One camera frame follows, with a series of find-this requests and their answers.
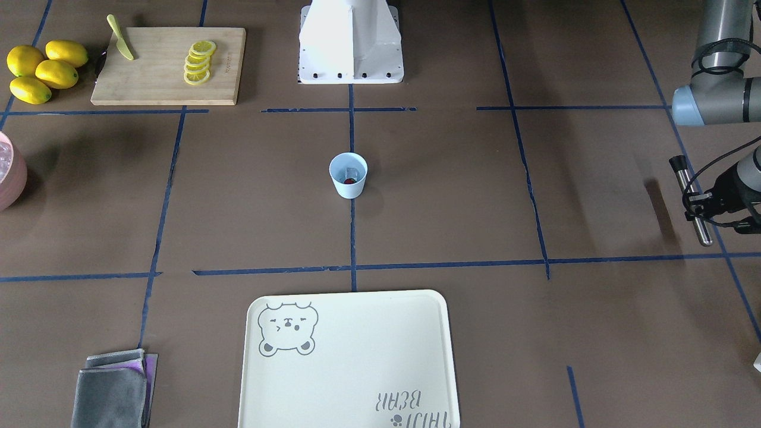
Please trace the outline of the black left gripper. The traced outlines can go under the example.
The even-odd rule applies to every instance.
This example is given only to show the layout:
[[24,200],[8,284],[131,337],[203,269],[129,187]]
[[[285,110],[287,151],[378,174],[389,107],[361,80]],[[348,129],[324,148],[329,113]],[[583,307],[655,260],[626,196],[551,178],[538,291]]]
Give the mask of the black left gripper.
[[[753,163],[735,163],[717,177],[707,193],[683,191],[684,217],[688,222],[712,222],[712,217],[747,209],[751,214],[756,203],[756,166]],[[732,222],[738,234],[760,234],[756,220]]]

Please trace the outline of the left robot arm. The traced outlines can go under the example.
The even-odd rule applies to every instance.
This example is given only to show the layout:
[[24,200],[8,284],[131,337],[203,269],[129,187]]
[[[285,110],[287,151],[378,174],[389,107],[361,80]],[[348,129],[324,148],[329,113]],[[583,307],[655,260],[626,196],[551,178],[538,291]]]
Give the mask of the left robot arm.
[[[687,85],[673,95],[672,116],[677,125],[704,127],[759,122],[759,78],[745,75],[753,52],[759,52],[754,21],[758,1],[707,1]],[[703,246],[711,246],[707,225],[757,235],[760,228],[759,139],[745,155],[715,179],[712,187],[696,190],[697,174],[688,173],[687,158],[674,156],[669,164],[677,177],[685,219],[692,222]]]

